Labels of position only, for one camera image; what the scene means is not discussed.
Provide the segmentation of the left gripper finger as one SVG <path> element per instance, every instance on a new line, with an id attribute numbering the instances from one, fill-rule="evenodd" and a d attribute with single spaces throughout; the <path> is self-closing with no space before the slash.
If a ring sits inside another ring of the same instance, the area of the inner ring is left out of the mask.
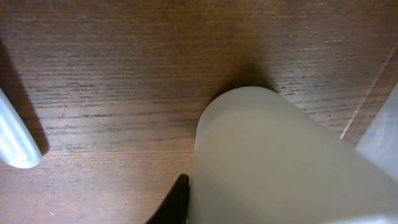
<path id="1" fill-rule="evenodd" d="M 190 178 L 180 174 L 146 224 L 186 224 L 190 199 Z"/>

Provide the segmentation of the cream plastic cup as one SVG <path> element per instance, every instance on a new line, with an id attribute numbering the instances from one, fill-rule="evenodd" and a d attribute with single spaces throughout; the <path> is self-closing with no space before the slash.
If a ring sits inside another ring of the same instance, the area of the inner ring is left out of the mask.
<path id="1" fill-rule="evenodd" d="M 189 223 L 396 223 L 397 184 L 279 94 L 237 88 L 200 117 Z"/>

